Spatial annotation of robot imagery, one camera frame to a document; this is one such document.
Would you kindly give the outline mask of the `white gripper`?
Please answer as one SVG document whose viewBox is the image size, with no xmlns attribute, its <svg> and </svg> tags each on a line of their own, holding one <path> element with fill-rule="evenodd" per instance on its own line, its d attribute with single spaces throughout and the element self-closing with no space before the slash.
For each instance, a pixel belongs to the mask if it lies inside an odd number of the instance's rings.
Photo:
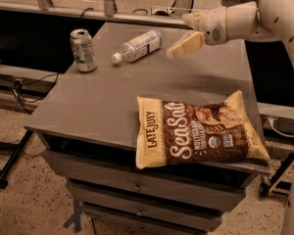
<svg viewBox="0 0 294 235">
<path fill-rule="evenodd" d="M 233 39 L 249 39 L 258 27 L 257 4 L 248 2 L 221 7 L 205 13 L 182 16 L 183 22 L 197 31 L 186 32 L 167 50 L 167 57 L 175 59 L 208 45 L 218 45 Z"/>
</svg>

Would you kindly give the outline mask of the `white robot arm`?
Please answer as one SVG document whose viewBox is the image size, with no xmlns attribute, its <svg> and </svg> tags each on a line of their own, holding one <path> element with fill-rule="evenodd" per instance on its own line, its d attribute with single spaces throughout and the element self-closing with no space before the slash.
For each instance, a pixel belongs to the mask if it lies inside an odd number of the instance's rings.
<svg viewBox="0 0 294 235">
<path fill-rule="evenodd" d="M 251 1 L 184 14 L 182 19 L 193 30 L 167 50 L 170 59 L 197 51 L 205 44 L 274 38 L 283 43 L 294 70 L 294 0 Z"/>
</svg>

